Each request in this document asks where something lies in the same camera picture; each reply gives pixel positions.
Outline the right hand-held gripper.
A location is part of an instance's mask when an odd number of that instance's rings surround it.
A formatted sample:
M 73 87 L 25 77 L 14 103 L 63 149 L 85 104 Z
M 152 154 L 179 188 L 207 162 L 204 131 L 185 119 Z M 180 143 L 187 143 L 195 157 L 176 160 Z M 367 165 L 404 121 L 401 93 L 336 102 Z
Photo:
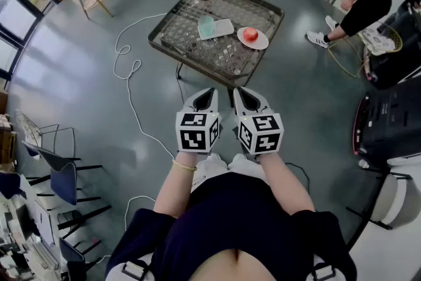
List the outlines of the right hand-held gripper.
M 236 136 L 250 155 L 279 151 L 284 127 L 279 113 L 275 113 L 261 94 L 238 87 L 233 90 Z

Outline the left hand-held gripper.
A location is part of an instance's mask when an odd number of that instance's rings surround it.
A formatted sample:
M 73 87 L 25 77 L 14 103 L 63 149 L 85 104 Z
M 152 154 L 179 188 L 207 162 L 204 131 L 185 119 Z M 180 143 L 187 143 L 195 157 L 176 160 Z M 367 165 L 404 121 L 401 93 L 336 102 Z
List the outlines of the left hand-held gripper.
M 189 97 L 176 115 L 179 151 L 210 153 L 220 137 L 220 120 L 217 89 L 202 89 Z

